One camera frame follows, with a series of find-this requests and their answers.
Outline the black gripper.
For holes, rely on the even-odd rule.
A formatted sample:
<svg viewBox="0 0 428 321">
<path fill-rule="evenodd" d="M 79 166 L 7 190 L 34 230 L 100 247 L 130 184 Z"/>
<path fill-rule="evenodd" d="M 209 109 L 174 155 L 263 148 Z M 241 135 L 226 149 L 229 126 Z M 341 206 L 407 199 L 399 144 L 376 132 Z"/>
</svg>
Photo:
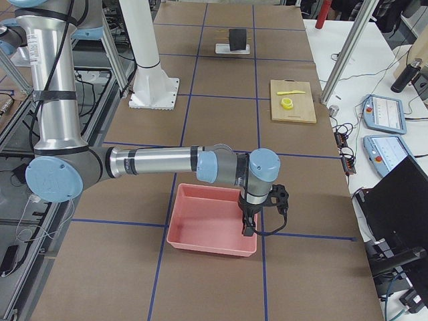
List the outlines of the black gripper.
<svg viewBox="0 0 428 321">
<path fill-rule="evenodd" d="M 251 204 L 247 202 L 243 197 L 239 197 L 238 206 L 241 209 L 242 221 L 243 221 L 243 230 L 242 235 L 244 237 L 252 237 L 254 234 L 254 228 L 256 228 L 255 215 L 258 214 L 262 209 L 262 204 Z"/>
</svg>

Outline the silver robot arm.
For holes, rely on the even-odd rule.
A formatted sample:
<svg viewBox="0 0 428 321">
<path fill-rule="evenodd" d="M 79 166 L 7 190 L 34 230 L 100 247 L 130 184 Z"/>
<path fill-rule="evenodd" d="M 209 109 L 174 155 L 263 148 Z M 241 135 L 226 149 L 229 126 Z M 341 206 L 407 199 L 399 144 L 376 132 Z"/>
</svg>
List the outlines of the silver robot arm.
<svg viewBox="0 0 428 321">
<path fill-rule="evenodd" d="M 17 28 L 26 36 L 39 141 L 25 180 L 41 199 L 62 203 L 105 179 L 143 173 L 194 172 L 200 181 L 236 185 L 245 236 L 256 233 L 264 207 L 288 214 L 288 193 L 276 183 L 278 155 L 266 148 L 237 154 L 227 145 L 176 148 L 92 148 L 82 138 L 71 40 L 100 39 L 100 1 L 15 1 Z"/>
</svg>

